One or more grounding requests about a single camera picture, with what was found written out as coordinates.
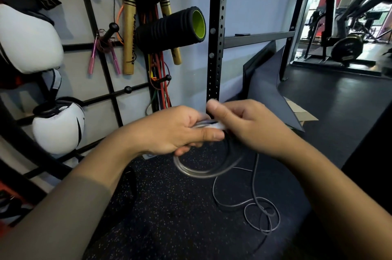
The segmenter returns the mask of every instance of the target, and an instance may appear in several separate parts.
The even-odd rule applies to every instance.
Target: wooden handle
[[[171,7],[170,7],[170,0],[160,0],[159,4],[161,5],[162,15],[164,17],[171,15]],[[176,47],[171,50],[173,62],[175,65],[181,65],[181,53],[179,52],[179,48]]]
[[[123,73],[133,74],[136,56],[133,43],[136,26],[136,0],[124,0],[124,24]]]

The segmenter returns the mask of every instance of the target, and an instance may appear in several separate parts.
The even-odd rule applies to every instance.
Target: forearm
[[[355,259],[392,258],[392,216],[314,147],[301,140],[283,162],[345,253]]]
[[[1,259],[80,259],[136,155],[105,139],[0,242]]]

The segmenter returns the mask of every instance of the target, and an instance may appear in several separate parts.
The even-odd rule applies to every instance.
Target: hand
[[[207,110],[248,147],[276,159],[289,158],[302,140],[267,107],[254,100],[221,104],[211,99]]]
[[[120,138],[126,140],[133,150],[136,149],[138,155],[174,152],[175,155],[181,156],[188,152],[191,146],[200,147],[205,141],[223,140],[225,135],[222,130],[192,129],[197,122],[209,118],[207,114],[201,114],[193,108],[177,106],[139,119],[115,133],[121,134]]]

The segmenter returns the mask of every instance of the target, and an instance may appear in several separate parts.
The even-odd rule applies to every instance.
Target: black foam roller
[[[202,42],[206,36],[205,19],[198,7],[178,11],[139,26],[135,42],[147,54]]]

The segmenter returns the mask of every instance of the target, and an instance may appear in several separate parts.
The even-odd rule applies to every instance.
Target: left hand
[[[115,134],[124,140],[125,146],[131,147],[132,154],[161,155],[174,152],[181,156],[191,146],[220,141],[225,137],[219,129],[192,129],[194,124],[204,119],[209,119],[209,116],[190,107],[176,106],[130,123]]]

